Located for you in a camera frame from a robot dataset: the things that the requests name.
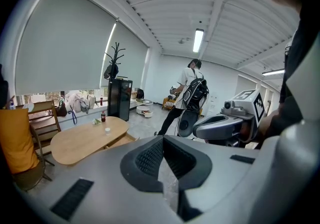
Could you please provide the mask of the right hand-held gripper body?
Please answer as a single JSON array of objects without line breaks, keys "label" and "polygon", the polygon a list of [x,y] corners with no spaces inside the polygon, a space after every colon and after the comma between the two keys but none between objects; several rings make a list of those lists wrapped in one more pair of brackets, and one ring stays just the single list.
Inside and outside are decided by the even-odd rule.
[{"label": "right hand-held gripper body", "polygon": [[[243,120],[255,120],[257,127],[259,127],[262,118],[265,115],[264,103],[259,89],[244,90],[229,100],[224,102],[219,115],[228,115],[238,117]],[[210,142],[205,140],[206,143],[244,148],[249,143],[244,143],[239,139],[240,134],[236,138],[223,141],[223,142]]]}]

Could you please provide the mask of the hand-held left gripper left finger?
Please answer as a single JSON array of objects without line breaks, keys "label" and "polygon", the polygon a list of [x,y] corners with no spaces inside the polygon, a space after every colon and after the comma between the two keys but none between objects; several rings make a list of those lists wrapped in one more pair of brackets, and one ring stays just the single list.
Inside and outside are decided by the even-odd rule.
[{"label": "hand-held left gripper left finger", "polygon": [[[135,189],[120,171],[121,159],[151,140],[144,138],[85,158],[50,182],[38,197],[22,190],[19,194],[44,223],[182,223],[162,193]],[[51,208],[79,179],[93,184],[70,220],[65,220]]]}]

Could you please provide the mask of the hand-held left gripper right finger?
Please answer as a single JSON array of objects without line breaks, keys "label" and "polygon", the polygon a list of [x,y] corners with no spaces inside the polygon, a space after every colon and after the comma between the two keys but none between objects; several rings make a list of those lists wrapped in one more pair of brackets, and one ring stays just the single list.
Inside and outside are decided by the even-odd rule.
[{"label": "hand-held left gripper right finger", "polygon": [[276,223],[281,216],[275,169],[278,137],[260,150],[165,136],[166,161],[178,162],[179,199],[164,223]]}]

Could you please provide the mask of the person's right hand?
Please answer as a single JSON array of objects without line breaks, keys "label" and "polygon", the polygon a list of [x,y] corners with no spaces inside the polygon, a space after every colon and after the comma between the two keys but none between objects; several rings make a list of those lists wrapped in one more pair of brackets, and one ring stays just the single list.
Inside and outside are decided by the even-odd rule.
[{"label": "person's right hand", "polygon": [[244,143],[257,142],[258,127],[256,121],[244,120],[240,128],[240,140]]}]

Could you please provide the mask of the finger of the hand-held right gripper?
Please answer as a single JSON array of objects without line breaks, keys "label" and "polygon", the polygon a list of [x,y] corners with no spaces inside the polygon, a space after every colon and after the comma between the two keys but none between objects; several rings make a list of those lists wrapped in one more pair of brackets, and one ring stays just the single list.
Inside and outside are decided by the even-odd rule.
[{"label": "finger of the hand-held right gripper", "polygon": [[199,119],[199,112],[185,109],[178,123],[178,135],[180,137],[188,137],[192,134],[193,126]]},{"label": "finger of the hand-held right gripper", "polygon": [[243,119],[228,115],[215,115],[197,121],[193,135],[210,142],[223,142],[236,138],[240,133]]}]

